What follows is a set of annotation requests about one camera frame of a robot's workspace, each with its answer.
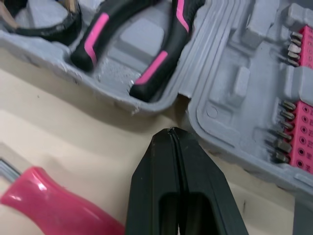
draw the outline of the black tool handle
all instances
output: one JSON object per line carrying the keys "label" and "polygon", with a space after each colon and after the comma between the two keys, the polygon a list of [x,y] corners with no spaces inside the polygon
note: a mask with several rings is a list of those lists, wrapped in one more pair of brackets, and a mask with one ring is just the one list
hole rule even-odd
{"label": "black tool handle", "polygon": [[152,0],[105,0],[71,54],[73,64],[84,71],[92,70],[121,24],[150,4]]}
{"label": "black tool handle", "polygon": [[181,52],[188,42],[196,12],[205,4],[205,0],[173,0],[172,4],[173,15],[169,36],[163,43],[160,53],[130,90],[131,96],[145,102],[155,95],[174,72]]}

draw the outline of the screwdriver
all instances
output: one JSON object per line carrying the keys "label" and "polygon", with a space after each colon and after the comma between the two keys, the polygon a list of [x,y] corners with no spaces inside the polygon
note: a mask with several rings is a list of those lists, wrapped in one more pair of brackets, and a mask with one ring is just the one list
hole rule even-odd
{"label": "screwdriver", "polygon": [[11,182],[0,203],[30,218],[45,235],[123,235],[124,227],[95,204],[53,181],[37,166],[20,174],[0,158],[0,176]]}

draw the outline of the pliers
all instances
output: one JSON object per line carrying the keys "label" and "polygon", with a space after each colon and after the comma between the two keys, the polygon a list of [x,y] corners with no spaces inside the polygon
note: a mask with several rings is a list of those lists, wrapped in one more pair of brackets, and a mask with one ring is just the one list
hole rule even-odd
{"label": "pliers", "polygon": [[[84,71],[92,70],[111,36],[137,12],[156,4],[158,0],[105,0],[94,16],[70,59]],[[188,42],[197,10],[205,0],[172,0],[170,33],[161,49],[134,82],[130,95],[148,102],[173,74],[181,52]]]}
{"label": "pliers", "polygon": [[192,134],[153,136],[135,170],[125,235],[248,235],[224,174]]}

